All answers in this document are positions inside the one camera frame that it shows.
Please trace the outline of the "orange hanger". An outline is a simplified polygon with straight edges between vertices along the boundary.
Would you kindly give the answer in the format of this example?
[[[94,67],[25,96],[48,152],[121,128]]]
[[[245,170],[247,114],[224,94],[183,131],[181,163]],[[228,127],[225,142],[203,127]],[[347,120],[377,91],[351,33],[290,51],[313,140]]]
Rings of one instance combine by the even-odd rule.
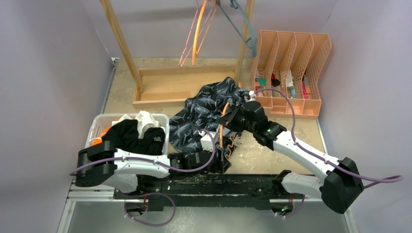
[[[210,10],[205,16],[206,7],[210,5]],[[202,48],[206,35],[209,31],[210,25],[213,22],[215,13],[217,10],[217,1],[216,0],[205,0],[200,6],[199,13],[197,13],[196,27],[194,31],[194,38],[192,43],[192,59],[191,64],[196,65],[196,58]]]
[[[223,110],[222,110],[222,113],[221,113],[221,116],[222,116],[222,117],[225,115],[228,106],[229,106],[229,102],[226,102],[226,104],[225,104],[225,106],[224,106],[224,108],[223,108]],[[223,125],[220,125],[220,130],[219,130],[219,146],[220,146],[221,149],[223,149],[223,146],[224,146],[224,143],[223,143],[223,129],[224,129]]]

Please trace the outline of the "dark camouflage shorts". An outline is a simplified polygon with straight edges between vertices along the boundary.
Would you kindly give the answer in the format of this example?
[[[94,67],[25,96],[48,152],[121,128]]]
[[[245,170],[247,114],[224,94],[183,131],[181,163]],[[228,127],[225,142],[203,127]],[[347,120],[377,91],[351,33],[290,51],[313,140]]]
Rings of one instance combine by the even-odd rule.
[[[235,86],[234,80],[226,77],[218,83],[206,84],[199,92],[184,102],[184,107],[169,121],[169,141],[178,152],[195,153],[203,151],[200,132],[216,132],[216,139],[212,139],[213,150],[219,146],[220,124],[216,122],[221,117],[222,110],[229,102],[228,113],[236,105],[245,103],[248,90]],[[228,159],[236,148],[235,139],[241,133],[223,129],[223,150]]]

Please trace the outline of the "pink plastic file organizer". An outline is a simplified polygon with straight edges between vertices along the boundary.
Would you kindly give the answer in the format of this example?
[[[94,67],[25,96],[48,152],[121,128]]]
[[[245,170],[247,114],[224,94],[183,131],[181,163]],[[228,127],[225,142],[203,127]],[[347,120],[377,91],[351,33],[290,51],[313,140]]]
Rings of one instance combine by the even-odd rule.
[[[260,31],[251,79],[253,90],[258,78],[266,80],[260,89],[263,96],[256,99],[267,115],[318,117],[322,104],[318,79],[331,47],[326,33]]]

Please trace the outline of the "pink thin hanger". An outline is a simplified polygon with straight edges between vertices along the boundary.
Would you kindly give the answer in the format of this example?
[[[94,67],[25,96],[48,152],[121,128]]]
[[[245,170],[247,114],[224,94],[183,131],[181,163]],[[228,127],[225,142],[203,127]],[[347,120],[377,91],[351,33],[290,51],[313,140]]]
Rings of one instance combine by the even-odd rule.
[[[186,42],[185,42],[185,47],[182,51],[182,54],[180,56],[179,62],[178,62],[178,66],[179,68],[182,68],[184,66],[184,64],[186,63],[187,59],[190,57],[192,59],[192,43],[193,43],[193,38],[194,38],[194,31],[195,31],[195,27],[196,27],[196,21],[197,21],[197,13],[199,13],[200,10],[200,6],[203,3],[204,0],[197,0],[196,1],[196,11],[194,14],[194,18],[192,20],[190,29],[189,29],[189,33],[187,35],[186,38]],[[205,12],[205,16],[203,19],[206,18],[206,14],[209,12],[210,10],[210,5],[208,5],[206,7],[206,12]]]

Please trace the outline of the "white shorts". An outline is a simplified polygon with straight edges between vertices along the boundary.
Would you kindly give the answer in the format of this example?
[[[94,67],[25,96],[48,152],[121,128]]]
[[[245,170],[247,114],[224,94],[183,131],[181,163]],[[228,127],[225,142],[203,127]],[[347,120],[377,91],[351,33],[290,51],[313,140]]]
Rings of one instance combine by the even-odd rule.
[[[155,120],[153,115],[147,111],[140,111],[136,116],[124,114],[118,120],[112,121],[111,126],[114,126],[127,119],[138,121],[137,131],[139,133],[139,139],[142,139],[144,137],[144,134],[148,131],[149,128],[161,128],[163,131],[165,131],[165,128],[160,126],[159,121]]]

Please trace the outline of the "black shorts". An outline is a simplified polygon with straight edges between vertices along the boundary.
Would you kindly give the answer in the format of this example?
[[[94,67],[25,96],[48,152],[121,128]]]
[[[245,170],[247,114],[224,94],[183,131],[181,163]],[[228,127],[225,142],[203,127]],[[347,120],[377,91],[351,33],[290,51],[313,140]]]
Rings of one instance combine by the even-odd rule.
[[[118,149],[145,155],[162,155],[165,144],[165,131],[160,127],[149,127],[145,132],[138,131],[139,122],[125,119],[102,136],[102,141],[110,141]]]

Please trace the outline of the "orange shorts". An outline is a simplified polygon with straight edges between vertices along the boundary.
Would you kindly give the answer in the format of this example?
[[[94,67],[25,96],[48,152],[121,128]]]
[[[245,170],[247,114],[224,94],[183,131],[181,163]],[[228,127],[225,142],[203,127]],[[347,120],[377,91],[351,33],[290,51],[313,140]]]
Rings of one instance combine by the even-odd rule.
[[[102,143],[102,137],[105,136],[105,134],[111,129],[111,127],[107,127],[105,130],[103,130],[97,137],[94,137],[90,140],[90,145],[94,146],[97,144]]]

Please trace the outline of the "white plastic basket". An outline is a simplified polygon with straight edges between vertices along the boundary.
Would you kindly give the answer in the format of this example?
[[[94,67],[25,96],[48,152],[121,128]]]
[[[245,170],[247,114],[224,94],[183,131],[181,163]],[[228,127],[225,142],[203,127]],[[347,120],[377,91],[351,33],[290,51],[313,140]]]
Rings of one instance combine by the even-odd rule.
[[[94,138],[97,138],[100,136],[100,134],[107,129],[108,127],[112,126],[113,121],[117,121],[120,119],[125,113],[113,113],[113,114],[100,114],[97,115],[90,128],[89,132],[87,134],[86,142],[84,148],[88,148],[92,145]],[[158,121],[159,126],[163,127],[165,129],[165,143],[163,146],[163,154],[168,153],[168,147],[169,147],[169,117],[166,114],[162,113],[151,113],[153,118]]]

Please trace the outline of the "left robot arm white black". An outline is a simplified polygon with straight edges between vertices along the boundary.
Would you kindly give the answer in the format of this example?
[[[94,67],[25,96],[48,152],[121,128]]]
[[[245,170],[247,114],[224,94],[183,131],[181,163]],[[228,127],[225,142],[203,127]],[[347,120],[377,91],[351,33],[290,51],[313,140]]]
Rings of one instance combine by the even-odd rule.
[[[221,149],[195,153],[147,155],[116,148],[105,141],[78,152],[77,168],[71,173],[77,187],[106,185],[134,199],[143,196],[141,176],[156,179],[197,174],[224,174],[231,163]]]

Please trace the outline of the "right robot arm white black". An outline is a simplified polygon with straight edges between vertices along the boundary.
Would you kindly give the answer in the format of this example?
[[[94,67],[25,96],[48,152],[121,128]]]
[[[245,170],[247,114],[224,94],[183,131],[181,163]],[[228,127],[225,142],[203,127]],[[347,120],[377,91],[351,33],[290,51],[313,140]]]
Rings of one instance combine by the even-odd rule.
[[[343,214],[364,190],[358,167],[352,159],[340,160],[298,140],[284,126],[270,121],[257,101],[235,106],[216,122],[237,133],[250,132],[262,146],[288,156],[312,172],[312,175],[292,171],[280,173],[273,184],[273,192],[280,198],[289,193],[310,196],[321,199],[329,209]]]

